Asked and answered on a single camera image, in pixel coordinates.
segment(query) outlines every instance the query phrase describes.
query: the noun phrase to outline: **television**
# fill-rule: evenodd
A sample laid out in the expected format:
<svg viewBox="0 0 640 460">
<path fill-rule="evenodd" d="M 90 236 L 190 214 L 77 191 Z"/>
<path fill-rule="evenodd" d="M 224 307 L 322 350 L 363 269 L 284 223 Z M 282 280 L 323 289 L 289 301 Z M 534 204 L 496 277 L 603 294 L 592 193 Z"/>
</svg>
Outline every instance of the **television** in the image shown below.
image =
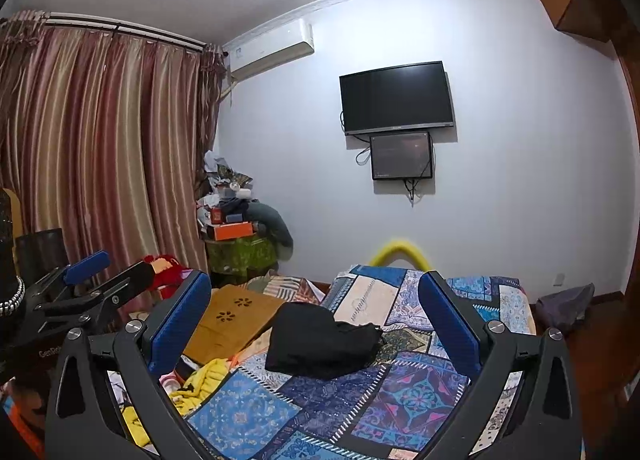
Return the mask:
<svg viewBox="0 0 640 460">
<path fill-rule="evenodd" d="M 442 62 L 340 76 L 345 135 L 453 126 Z"/>
<path fill-rule="evenodd" d="M 433 153 L 429 132 L 376 133 L 371 136 L 373 180 L 431 179 Z"/>
</svg>

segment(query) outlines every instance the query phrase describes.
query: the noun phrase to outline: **curtain rod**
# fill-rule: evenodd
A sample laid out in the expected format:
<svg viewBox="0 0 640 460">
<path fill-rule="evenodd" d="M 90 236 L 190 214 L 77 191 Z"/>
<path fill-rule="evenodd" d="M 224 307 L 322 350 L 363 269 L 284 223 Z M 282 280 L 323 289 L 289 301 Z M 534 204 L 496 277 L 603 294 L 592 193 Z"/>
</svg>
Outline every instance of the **curtain rod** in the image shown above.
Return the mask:
<svg viewBox="0 0 640 460">
<path fill-rule="evenodd" d="M 142 38 L 147 38 L 150 40 L 158 40 L 179 47 L 186 47 L 187 49 L 197 50 L 198 52 L 202 52 L 202 49 L 206 45 L 199 40 L 194 40 L 193 38 L 188 38 L 187 36 L 180 36 L 180 34 L 170 33 L 169 31 L 163 31 L 153 27 L 135 24 L 133 22 L 123 22 L 121 20 L 114 20 L 113 18 L 102 18 L 98 16 L 76 15 L 70 13 L 50 13 L 46 24 L 63 27 L 85 27 L 105 31 L 118 30 L 118 32 L 121 33 L 141 36 Z"/>
</svg>

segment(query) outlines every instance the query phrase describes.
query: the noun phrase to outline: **silver bolt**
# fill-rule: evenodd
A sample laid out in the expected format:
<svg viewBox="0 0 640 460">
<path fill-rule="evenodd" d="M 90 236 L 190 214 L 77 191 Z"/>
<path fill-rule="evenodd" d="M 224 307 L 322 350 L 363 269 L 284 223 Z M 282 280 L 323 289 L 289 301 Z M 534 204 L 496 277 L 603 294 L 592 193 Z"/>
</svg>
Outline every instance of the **silver bolt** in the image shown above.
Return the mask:
<svg viewBox="0 0 640 460">
<path fill-rule="evenodd" d="M 494 334 L 501 334 L 502 332 L 504 332 L 504 323 L 502 321 L 498 321 L 497 319 L 492 319 L 486 325 Z"/>
<path fill-rule="evenodd" d="M 82 334 L 82 330 L 79 328 L 72 328 L 71 330 L 69 330 L 69 332 L 66 333 L 66 338 L 67 339 L 71 339 L 71 341 L 73 341 L 74 339 L 78 339 Z"/>
<path fill-rule="evenodd" d="M 549 332 L 549 337 L 554 341 L 560 341 L 562 339 L 562 332 L 557 328 L 550 328 L 547 332 Z"/>
<path fill-rule="evenodd" d="M 142 321 L 140 321 L 140 319 L 132 319 L 132 321 L 129 321 L 124 328 L 130 334 L 135 334 L 142 328 Z"/>
</svg>

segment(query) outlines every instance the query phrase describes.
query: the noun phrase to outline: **white wall-mounted air conditioner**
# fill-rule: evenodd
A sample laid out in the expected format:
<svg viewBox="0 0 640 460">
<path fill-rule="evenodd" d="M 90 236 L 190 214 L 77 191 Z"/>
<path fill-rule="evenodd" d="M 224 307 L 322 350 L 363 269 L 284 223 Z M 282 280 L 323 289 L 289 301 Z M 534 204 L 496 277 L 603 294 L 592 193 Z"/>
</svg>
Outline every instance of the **white wall-mounted air conditioner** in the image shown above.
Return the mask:
<svg viewBox="0 0 640 460">
<path fill-rule="evenodd" d="M 231 76 L 242 81 L 313 53 L 311 25 L 302 19 L 295 20 L 232 49 L 229 54 Z"/>
</svg>

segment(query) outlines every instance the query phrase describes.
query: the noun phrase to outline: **patchwork bedspread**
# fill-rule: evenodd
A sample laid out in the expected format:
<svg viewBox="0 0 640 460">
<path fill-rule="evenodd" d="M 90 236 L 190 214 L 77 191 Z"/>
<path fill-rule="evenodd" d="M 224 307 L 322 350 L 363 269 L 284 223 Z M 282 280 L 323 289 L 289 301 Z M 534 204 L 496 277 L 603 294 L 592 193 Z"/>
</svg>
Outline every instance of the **patchwork bedspread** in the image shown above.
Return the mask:
<svg viewBox="0 0 640 460">
<path fill-rule="evenodd" d="M 417 296 L 420 271 L 357 265 L 338 275 L 322 304 L 338 321 L 385 332 L 371 366 L 333 380 L 264 368 L 266 352 L 232 371 L 187 417 L 219 458 L 233 460 L 413 459 L 460 400 L 468 379 L 448 360 Z M 450 278 L 486 320 L 535 333 L 519 281 Z M 511 374 L 474 452 L 495 439 L 520 374 Z"/>
</svg>

